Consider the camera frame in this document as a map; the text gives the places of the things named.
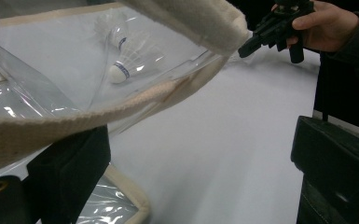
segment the clear plastic bag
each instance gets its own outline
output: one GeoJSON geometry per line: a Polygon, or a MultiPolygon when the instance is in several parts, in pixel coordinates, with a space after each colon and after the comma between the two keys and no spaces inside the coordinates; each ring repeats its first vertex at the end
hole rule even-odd
{"type": "Polygon", "coordinates": [[[0,118],[112,107],[219,57],[127,7],[94,10],[6,19],[14,24],[0,27],[0,118]]]}

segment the white feather shuttlecock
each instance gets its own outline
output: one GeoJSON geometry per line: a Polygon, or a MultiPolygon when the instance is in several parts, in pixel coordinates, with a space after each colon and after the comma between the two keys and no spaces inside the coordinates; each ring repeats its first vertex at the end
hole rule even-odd
{"type": "Polygon", "coordinates": [[[164,54],[149,33],[133,33],[127,38],[116,62],[110,66],[108,78],[112,83],[121,83],[129,77],[159,69],[163,60],[164,54]]]}
{"type": "Polygon", "coordinates": [[[108,37],[113,46],[121,49],[129,33],[127,16],[122,11],[111,8],[97,18],[94,31],[103,41],[108,37]]]}

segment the transparent plastic sheet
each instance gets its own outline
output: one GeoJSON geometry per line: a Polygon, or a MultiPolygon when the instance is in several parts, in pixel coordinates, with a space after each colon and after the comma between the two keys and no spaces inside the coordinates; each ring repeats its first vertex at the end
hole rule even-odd
{"type": "MultiPolygon", "coordinates": [[[[68,12],[1,20],[0,119],[70,117],[114,107],[220,57],[126,7],[68,12]],[[112,81],[114,65],[122,74],[113,79],[124,74],[124,80],[112,81]]],[[[153,106],[114,120],[112,130],[131,126],[153,106]]],[[[25,177],[32,157],[0,169],[0,175],[25,177]]],[[[103,177],[78,223],[124,223],[135,213],[131,201],[103,177]]]]}

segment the white surface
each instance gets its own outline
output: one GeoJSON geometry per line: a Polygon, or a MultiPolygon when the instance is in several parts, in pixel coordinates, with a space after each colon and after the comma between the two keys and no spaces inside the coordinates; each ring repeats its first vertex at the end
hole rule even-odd
{"type": "Polygon", "coordinates": [[[151,223],[296,223],[302,173],[290,152],[319,66],[319,55],[305,58],[262,48],[111,137],[112,162],[148,195],[151,223]]]}

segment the hand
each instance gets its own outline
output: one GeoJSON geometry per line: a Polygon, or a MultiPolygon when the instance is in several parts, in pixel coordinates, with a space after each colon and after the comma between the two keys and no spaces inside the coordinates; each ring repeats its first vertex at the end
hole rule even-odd
{"type": "MultiPolygon", "coordinates": [[[[302,31],[303,46],[325,52],[336,52],[352,37],[359,18],[352,12],[330,3],[313,1],[314,10],[292,22],[295,30],[302,31]]],[[[296,44],[298,37],[286,39],[288,48],[296,44]]]]}

